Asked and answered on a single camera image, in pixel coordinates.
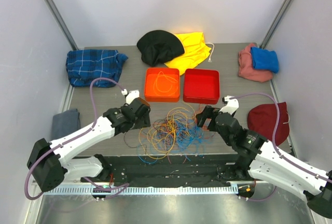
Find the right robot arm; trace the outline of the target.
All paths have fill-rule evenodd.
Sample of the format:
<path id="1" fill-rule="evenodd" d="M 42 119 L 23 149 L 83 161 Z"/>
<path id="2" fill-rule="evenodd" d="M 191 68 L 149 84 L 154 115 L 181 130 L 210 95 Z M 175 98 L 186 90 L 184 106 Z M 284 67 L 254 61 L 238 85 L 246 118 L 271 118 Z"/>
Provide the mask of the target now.
<path id="1" fill-rule="evenodd" d="M 239 159 L 235 176 L 263 180 L 284 189 L 306 202 L 315 213 L 331 218 L 331 172 L 317 169 L 274 147 L 260 134 L 244 129 L 236 118 L 220 108 L 206 106 L 196 115 L 197 125 L 218 133 Z"/>

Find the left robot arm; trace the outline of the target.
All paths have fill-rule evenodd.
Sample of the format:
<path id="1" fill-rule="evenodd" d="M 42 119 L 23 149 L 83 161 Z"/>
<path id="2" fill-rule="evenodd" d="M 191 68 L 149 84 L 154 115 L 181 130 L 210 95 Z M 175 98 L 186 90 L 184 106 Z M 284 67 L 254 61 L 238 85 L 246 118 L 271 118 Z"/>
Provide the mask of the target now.
<path id="1" fill-rule="evenodd" d="M 59 139 L 38 140 L 27 162 L 28 176 L 33 177 L 41 192 L 55 189 L 65 180 L 83 177 L 100 182 L 109 180 L 112 173 L 106 159 L 96 154 L 89 158 L 76 156 L 93 145 L 120 133 L 148 127 L 150 105 L 140 97 L 120 108 L 110 108 L 92 124 Z"/>

